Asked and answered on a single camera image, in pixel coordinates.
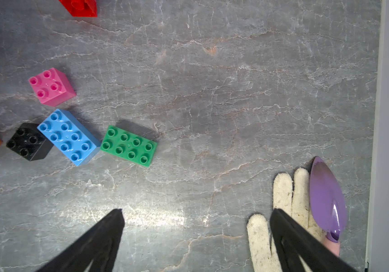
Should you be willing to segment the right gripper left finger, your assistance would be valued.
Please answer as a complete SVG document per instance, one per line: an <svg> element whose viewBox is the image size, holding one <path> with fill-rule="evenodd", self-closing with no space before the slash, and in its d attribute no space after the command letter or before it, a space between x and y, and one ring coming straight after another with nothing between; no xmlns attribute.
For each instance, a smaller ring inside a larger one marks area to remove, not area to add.
<svg viewBox="0 0 389 272"><path fill-rule="evenodd" d="M112 210L38 271L111 272L115 265L124 226L122 210Z"/></svg>

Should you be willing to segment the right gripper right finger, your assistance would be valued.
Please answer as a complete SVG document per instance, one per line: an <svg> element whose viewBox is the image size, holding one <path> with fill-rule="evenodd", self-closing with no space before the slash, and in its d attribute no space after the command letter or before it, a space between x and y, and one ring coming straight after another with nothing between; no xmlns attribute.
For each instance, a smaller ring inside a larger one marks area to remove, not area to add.
<svg viewBox="0 0 389 272"><path fill-rule="evenodd" d="M303 272L304 261L314 272L354 272L282 209L274 209L270 227L283 272Z"/></svg>

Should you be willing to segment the green long lego brick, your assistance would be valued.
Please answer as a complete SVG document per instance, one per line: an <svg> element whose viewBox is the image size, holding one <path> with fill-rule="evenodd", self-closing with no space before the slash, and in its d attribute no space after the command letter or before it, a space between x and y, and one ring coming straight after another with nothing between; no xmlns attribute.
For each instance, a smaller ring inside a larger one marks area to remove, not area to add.
<svg viewBox="0 0 389 272"><path fill-rule="evenodd" d="M144 167L150 166L156 148L156 142L111 125L100 146L103 152Z"/></svg>

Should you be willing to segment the red lego brick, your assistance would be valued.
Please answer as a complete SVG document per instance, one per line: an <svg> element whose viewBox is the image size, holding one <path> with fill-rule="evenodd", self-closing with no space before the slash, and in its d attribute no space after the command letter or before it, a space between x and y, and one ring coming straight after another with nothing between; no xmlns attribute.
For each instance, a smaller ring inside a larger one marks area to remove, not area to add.
<svg viewBox="0 0 389 272"><path fill-rule="evenodd" d="M97 4L95 0L59 0L72 17L97 17Z"/></svg>

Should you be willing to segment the blue long lego brick lower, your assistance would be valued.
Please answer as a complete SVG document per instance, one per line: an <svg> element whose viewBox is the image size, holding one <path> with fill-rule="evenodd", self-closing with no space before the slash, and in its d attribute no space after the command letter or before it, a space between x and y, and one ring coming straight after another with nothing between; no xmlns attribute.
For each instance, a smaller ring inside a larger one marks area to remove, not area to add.
<svg viewBox="0 0 389 272"><path fill-rule="evenodd" d="M100 150L101 142L69 111L56 109L37 128L76 166L88 163Z"/></svg>

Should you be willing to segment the black lego brick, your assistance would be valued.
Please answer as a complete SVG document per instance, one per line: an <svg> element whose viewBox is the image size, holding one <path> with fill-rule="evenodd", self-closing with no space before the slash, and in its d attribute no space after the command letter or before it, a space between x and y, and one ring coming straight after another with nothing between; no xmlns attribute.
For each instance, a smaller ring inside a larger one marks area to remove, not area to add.
<svg viewBox="0 0 389 272"><path fill-rule="evenodd" d="M37 127L38 124L22 123L6 147L30 162L44 159L54 145Z"/></svg>

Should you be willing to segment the pink lego brick middle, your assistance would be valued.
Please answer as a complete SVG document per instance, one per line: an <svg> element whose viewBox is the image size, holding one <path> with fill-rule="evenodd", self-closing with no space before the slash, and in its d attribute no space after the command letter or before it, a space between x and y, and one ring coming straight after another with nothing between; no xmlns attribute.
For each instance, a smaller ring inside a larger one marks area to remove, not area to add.
<svg viewBox="0 0 389 272"><path fill-rule="evenodd" d="M56 68L35 75L28 82L43 105L56 107L76 96L66 75Z"/></svg>

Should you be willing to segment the purple pink brush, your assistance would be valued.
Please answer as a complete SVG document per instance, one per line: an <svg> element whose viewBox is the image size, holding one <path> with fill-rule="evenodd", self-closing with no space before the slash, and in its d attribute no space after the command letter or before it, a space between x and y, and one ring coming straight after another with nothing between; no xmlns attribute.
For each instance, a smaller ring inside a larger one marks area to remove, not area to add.
<svg viewBox="0 0 389 272"><path fill-rule="evenodd" d="M338 256L340 234L347 224L347 208L337 179L319 156L314 158L311 166L309 196L312 216L325 232L323 244Z"/></svg>

